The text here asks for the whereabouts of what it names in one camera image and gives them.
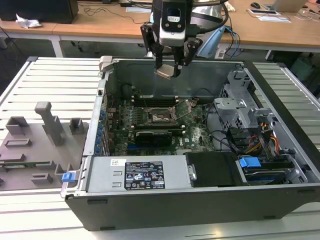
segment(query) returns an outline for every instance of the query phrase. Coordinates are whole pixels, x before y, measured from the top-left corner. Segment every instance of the computer case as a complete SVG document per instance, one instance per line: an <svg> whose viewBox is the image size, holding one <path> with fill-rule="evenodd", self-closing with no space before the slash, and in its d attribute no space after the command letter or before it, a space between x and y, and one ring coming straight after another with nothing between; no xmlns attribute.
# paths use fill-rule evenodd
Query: computer case
<svg viewBox="0 0 320 240"><path fill-rule="evenodd" d="M77 0L0 0L0 18L16 20L16 14L40 22L71 24L78 14Z"/></svg>

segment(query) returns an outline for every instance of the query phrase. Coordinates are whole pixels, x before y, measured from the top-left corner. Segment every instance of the yellow cable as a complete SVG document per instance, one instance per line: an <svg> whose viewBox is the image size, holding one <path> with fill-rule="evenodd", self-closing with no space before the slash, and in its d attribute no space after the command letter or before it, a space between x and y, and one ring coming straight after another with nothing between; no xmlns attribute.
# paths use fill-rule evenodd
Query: yellow cable
<svg viewBox="0 0 320 240"><path fill-rule="evenodd" d="M246 152L246 154L251 153L252 151L256 150L258 147L261 146L261 143L257 144L256 146L254 146L253 148L251 148L249 151Z"/></svg>

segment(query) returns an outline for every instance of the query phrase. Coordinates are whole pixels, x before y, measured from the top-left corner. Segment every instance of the power supply label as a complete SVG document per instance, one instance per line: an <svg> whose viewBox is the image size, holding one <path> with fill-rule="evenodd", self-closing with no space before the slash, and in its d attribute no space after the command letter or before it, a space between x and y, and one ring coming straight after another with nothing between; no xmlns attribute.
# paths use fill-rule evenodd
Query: power supply label
<svg viewBox="0 0 320 240"><path fill-rule="evenodd" d="M150 190L165 188L162 161L126 162L124 174L126 190Z"/></svg>

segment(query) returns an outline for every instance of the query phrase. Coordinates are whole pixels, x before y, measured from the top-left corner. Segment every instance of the table surface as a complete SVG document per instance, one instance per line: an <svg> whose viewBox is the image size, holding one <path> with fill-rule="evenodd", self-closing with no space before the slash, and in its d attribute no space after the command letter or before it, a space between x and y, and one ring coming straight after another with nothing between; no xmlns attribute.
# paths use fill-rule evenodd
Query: table surface
<svg viewBox="0 0 320 240"><path fill-rule="evenodd" d="M295 13L286 13L292 23L261 21L253 18L247 12L251 8L252 0L230 0L236 12L230 12L233 30L240 35L242 44L250 45L270 45L285 47L306 47L315 48L320 43L320 22L311 20L301 20L295 17ZM91 3L96 6L80 6L79 12L72 24L43 23L42 27L24 29L15 22L2 22L2 27L7 32L35 33L35 34L54 34L72 36L91 36L91 37L112 37L112 38L133 38L140 39L140 26L142 22L149 19L148 13L128 13L126 8L119 5L106 6L100 12L89 16L85 9L98 9L101 3ZM307 5L318 12L316 4ZM222 43L230 43L231 37L225 33L221 39Z"/></svg>

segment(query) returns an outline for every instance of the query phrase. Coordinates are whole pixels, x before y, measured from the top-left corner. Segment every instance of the blue plastic clip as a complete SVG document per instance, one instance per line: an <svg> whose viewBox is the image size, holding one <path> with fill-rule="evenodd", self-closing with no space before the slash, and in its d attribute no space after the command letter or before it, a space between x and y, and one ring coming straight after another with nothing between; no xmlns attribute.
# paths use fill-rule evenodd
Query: blue plastic clip
<svg viewBox="0 0 320 240"><path fill-rule="evenodd" d="M261 163L257 157L253 156L248 156L248 157L243 157L239 160L239 163L242 168L260 168Z"/></svg>
<svg viewBox="0 0 320 240"><path fill-rule="evenodd" d="M76 174L73 172L65 172L62 175L63 183L74 183L76 181Z"/></svg>

